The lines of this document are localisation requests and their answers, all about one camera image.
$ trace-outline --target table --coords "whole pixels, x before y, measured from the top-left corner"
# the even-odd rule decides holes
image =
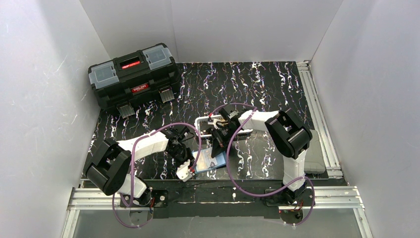
[[[138,137],[172,122],[194,124],[221,104],[240,102],[255,105],[259,111],[292,108],[314,129],[308,103],[295,62],[227,62],[178,64],[182,86],[169,103],[151,101],[135,109],[135,116],[123,119],[101,111],[92,137],[88,158],[106,137],[125,140]],[[187,143],[192,150],[197,144]],[[235,179],[282,179],[283,159],[267,133],[255,132],[235,144],[229,166]],[[140,159],[135,175],[143,179],[176,179],[175,161],[164,153]],[[327,179],[325,172],[314,178]],[[226,168],[197,174],[194,179],[229,179]]]

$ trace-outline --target toolbox latch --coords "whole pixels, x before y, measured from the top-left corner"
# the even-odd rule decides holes
[[[159,93],[160,93],[160,98],[162,98],[163,103],[166,103],[175,99],[175,95],[173,95],[173,91],[171,87],[159,89]]]
[[[117,107],[119,113],[121,114],[122,118],[129,117],[131,115],[134,115],[134,108],[131,106],[131,104],[125,104],[123,106]]]

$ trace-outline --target red label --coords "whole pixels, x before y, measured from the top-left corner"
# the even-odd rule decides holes
[[[131,89],[131,92],[132,93],[138,93],[138,92],[140,92],[140,91],[142,91],[142,90],[145,90],[146,88],[148,88],[149,87],[149,84],[148,83],[145,83],[145,84],[142,84],[142,85],[140,85],[140,86],[137,86],[137,87],[135,87],[135,88],[132,88]]]
[[[121,67],[121,68],[122,68],[122,69],[126,69],[126,68],[129,68],[129,67],[131,67],[131,66],[138,65],[138,64],[140,64],[140,61],[136,61],[136,62],[134,62],[134,63],[128,64],[128,65],[124,65],[124,66],[123,66],[123,67]]]

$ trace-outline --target toolbox lid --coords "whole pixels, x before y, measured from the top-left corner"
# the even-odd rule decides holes
[[[143,54],[146,56],[146,60],[149,63],[150,70],[159,68],[171,63],[170,58],[172,54],[168,48],[158,45],[150,49],[144,50]]]
[[[96,89],[119,82],[112,61],[92,67],[91,71],[92,72],[89,73],[89,80],[91,84],[95,84]]]

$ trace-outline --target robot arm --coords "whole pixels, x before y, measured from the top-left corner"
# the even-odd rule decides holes
[[[193,174],[188,170],[188,165],[194,157],[191,149],[182,143],[188,133],[189,129],[184,127],[181,131],[168,128],[151,136],[150,133],[145,134],[147,137],[136,145],[134,160],[137,161],[147,155],[165,151],[178,163],[183,163],[178,168],[178,170],[183,171],[182,176],[177,171],[180,179],[184,180],[185,174],[191,178]],[[83,173],[106,195],[112,195],[116,192],[131,194],[131,176],[127,174],[127,171],[131,162],[130,151],[138,138],[118,142],[107,138],[98,147],[91,160],[85,164]],[[133,193],[135,198],[140,198],[147,188],[144,181],[134,177]]]
[[[212,156],[227,149],[227,143],[233,132],[251,116],[242,129],[266,131],[271,135],[275,146],[283,155],[283,184],[305,175],[305,155],[312,134],[291,109],[274,112],[252,112],[249,110],[243,113],[238,111],[228,113],[225,109],[221,109],[219,113],[224,119],[225,126],[211,131],[214,150]],[[291,199],[298,196],[302,189],[304,190],[304,184],[305,181],[299,180],[288,186]]]

